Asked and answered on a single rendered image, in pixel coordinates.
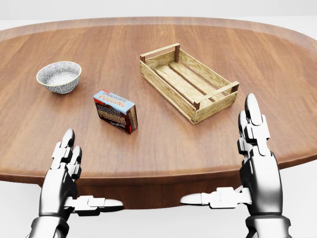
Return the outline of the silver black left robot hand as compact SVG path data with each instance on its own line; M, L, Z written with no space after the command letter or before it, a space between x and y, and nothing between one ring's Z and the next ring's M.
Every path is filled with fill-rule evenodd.
M60 216L65 220L71 213L79 216L97 216L101 212L124 209L121 201L95 198L92 195L78 196L76 180L81 175L82 150L74 146L75 133L69 128L52 154L53 162L47 171L41 196L39 215Z

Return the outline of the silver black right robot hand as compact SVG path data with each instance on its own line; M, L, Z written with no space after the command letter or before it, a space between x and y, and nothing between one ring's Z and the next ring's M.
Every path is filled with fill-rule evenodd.
M270 138L265 115L261 114L257 99L250 93L245 108L238 117L239 154L244 156L240 169L242 185L218 187L211 193L185 195L185 205L208 205L212 209L235 208L246 204L251 215L281 215L283 193L278 163L267 146Z

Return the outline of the chocolate pudding box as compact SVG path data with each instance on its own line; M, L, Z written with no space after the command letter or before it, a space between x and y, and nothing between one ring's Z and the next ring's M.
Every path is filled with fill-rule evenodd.
M135 103L107 90L93 96L100 119L131 134L138 127Z

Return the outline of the wooden slat tray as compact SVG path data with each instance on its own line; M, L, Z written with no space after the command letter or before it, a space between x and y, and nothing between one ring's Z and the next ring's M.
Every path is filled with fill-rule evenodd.
M140 55L141 75L191 124L230 107L239 82L229 82L176 43Z

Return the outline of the patterned grey white bowl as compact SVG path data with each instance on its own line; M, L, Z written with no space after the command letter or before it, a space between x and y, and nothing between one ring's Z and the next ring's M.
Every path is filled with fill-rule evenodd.
M82 68L72 61L59 61L43 67L36 80L51 92L67 94L79 83Z

